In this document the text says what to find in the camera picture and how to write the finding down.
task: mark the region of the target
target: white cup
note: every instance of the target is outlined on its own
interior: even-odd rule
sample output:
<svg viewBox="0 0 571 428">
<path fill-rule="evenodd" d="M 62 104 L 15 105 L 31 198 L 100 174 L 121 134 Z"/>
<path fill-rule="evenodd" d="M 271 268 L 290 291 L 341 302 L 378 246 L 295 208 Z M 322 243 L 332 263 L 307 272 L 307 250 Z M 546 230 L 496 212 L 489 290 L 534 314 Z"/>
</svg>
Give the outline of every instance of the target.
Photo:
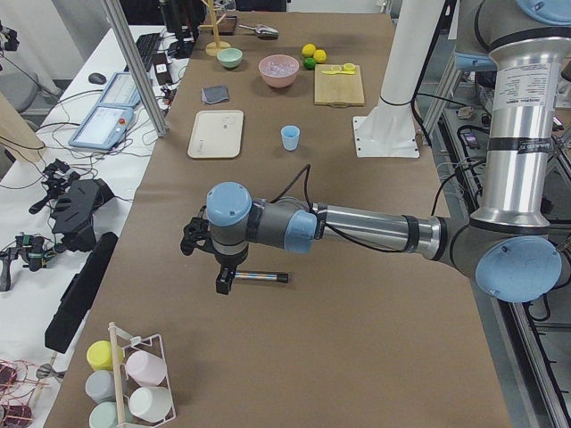
<svg viewBox="0 0 571 428">
<path fill-rule="evenodd" d="M 171 407 L 170 391 L 162 386 L 142 386 L 128 399 L 131 414 L 147 422 L 161 421 L 169 414 Z"/>
</svg>

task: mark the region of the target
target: small cup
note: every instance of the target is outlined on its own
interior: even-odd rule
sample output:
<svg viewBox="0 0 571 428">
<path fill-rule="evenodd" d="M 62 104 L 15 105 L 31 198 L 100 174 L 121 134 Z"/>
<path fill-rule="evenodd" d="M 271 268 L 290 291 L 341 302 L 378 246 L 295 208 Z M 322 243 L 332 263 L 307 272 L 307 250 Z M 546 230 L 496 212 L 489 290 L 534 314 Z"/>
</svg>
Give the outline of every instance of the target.
<svg viewBox="0 0 571 428">
<path fill-rule="evenodd" d="M 97 404 L 115 401 L 113 372 L 107 370 L 93 372 L 86 380 L 86 394 Z"/>
<path fill-rule="evenodd" d="M 157 386 L 167 375 L 167 364 L 146 350 L 138 350 L 128 358 L 125 371 L 141 386 Z"/>
<path fill-rule="evenodd" d="M 294 125 L 287 125 L 282 128 L 282 144 L 289 152 L 297 149 L 297 144 L 300 142 L 300 129 Z"/>
<path fill-rule="evenodd" d="M 128 400 L 128 408 L 133 416 L 152 423 L 164 419 L 171 407 L 170 391 L 162 386 L 142 386 Z"/>
<path fill-rule="evenodd" d="M 121 347 L 119 351 L 120 362 L 125 358 L 125 353 Z M 94 370 L 113 370 L 113 360 L 111 356 L 111 343 L 109 341 L 99 341 L 92 344 L 87 350 L 87 362 Z"/>
<path fill-rule="evenodd" d="M 119 421 L 117 420 L 117 403 L 106 401 L 98 404 L 89 415 L 89 428 L 116 428 Z M 133 416 L 125 407 L 125 422 L 133 422 Z"/>
</svg>

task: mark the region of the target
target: sticker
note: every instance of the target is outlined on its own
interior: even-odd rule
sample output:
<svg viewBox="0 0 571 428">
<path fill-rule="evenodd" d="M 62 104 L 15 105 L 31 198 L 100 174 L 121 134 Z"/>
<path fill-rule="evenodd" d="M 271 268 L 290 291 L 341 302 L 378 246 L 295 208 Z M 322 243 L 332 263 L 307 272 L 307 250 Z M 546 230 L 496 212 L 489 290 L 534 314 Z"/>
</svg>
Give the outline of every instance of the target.
<svg viewBox="0 0 571 428">
<path fill-rule="evenodd" d="M 498 71 L 493 109 L 555 106 L 557 64 L 527 64 Z"/>
<path fill-rule="evenodd" d="M 519 140 L 517 154 L 549 153 L 553 150 L 550 138 L 522 138 Z"/>
</svg>

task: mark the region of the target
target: table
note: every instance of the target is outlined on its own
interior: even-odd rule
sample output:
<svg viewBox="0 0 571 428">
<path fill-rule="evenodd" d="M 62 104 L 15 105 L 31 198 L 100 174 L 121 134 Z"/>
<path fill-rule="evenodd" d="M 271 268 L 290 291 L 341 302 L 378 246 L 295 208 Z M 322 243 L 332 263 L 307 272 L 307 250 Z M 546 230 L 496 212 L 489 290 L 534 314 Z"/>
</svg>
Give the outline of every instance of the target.
<svg viewBox="0 0 571 428">
<path fill-rule="evenodd" d="M 207 427 L 505 427 L 509 417 L 468 280 L 418 255 L 379 255 L 349 243 L 316 243 L 311 255 L 251 245 L 244 269 L 290 272 L 288 286 L 236 283 L 214 292 L 219 266 L 207 254 L 184 257 L 182 228 L 222 181 L 271 198 L 312 164 L 312 200 L 425 218 L 438 179 L 430 149 L 419 160 L 358 159 L 351 117 L 377 103 L 393 29 L 384 15 L 240 13 L 244 24 L 280 31 L 262 41 L 226 37 L 244 52 L 223 70 L 195 48 L 133 210 L 79 339 L 78 352 L 46 426 L 80 426 L 93 403 L 83 393 L 87 347 L 115 321 L 130 333 L 161 333 L 177 419 Z M 258 61 L 326 48 L 331 63 L 361 66 L 366 106 L 312 104 L 312 73 L 273 90 Z M 230 101 L 204 106 L 201 87 L 225 84 Z M 244 111 L 234 160 L 190 160 L 186 148 L 199 110 Z M 286 152 L 279 129 L 302 130 Z M 300 187 L 294 195 L 301 197 Z"/>
<path fill-rule="evenodd" d="M 134 38 L 150 32 L 162 32 L 164 27 L 137 26 L 131 28 Z M 165 38 L 164 47 L 172 40 Z M 187 60 L 174 60 L 170 66 L 174 79 L 184 72 Z M 101 90 L 104 86 L 89 84 L 87 76 L 98 71 L 110 78 L 115 71 L 123 70 L 125 60 L 112 31 L 109 31 L 89 57 L 86 64 L 73 79 L 61 99 L 68 98 L 89 90 Z M 155 93 L 161 94 L 156 86 Z M 88 93 L 71 98 L 68 102 L 54 108 L 47 116 L 44 124 L 54 122 L 80 122 L 91 110 L 100 93 Z M 37 136 L 46 143 L 48 149 L 43 154 L 45 163 L 52 162 L 56 157 L 68 162 L 75 168 L 90 169 L 89 160 L 85 156 L 89 152 L 70 152 L 63 147 L 72 136 L 76 127 L 63 127 L 54 134 L 57 127 L 38 130 Z M 130 200 L 145 172 L 149 157 L 153 151 L 156 133 L 148 119 L 145 108 L 140 105 L 136 110 L 136 119 L 128 132 L 128 148 L 106 156 L 95 164 L 97 177 L 102 178 L 114 193 L 123 200 L 112 199 L 95 214 L 95 234 L 97 236 L 112 231 L 120 235 L 127 215 L 131 209 Z M 2 186 L 21 187 L 30 184 L 40 177 L 39 170 L 45 164 L 40 161 L 36 165 L 27 162 L 16 162 L 2 180 Z M 44 208 L 37 215 L 28 214 L 28 208 L 41 200 L 46 194 L 44 188 L 35 183 L 25 189 L 9 190 L 0 187 L 0 248 L 11 242 L 16 234 L 24 231 L 29 234 L 39 233 L 52 237 L 48 225 L 49 211 Z M 65 355 L 57 354 L 44 346 L 44 331 L 54 316 L 63 292 L 74 274 L 78 273 L 85 262 L 88 253 L 65 252 L 48 263 L 48 268 L 36 273 L 22 267 L 19 259 L 12 263 L 12 290 L 0 293 L 0 311 L 4 320 L 4 328 L 0 333 L 0 359 L 14 361 L 24 359 L 30 363 L 41 365 L 52 362 L 57 370 L 65 370 L 75 348 L 73 342 Z M 48 380 L 48 387 L 35 392 L 32 401 L 34 423 L 32 426 L 42 426 L 47 414 L 54 403 L 59 390 L 58 383 Z"/>
</svg>

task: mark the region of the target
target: green bowl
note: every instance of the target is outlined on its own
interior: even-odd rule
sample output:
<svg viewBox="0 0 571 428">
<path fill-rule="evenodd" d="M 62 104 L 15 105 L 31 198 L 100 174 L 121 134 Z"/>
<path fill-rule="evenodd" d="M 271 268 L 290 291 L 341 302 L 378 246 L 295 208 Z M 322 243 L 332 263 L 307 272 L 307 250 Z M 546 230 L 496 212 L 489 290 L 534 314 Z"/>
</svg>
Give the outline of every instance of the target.
<svg viewBox="0 0 571 428">
<path fill-rule="evenodd" d="M 226 49 L 222 49 L 216 55 L 218 61 L 222 66 L 226 69 L 233 69 L 240 65 L 242 62 L 242 51 L 240 49 L 236 49 L 235 47 L 227 47 Z"/>
</svg>

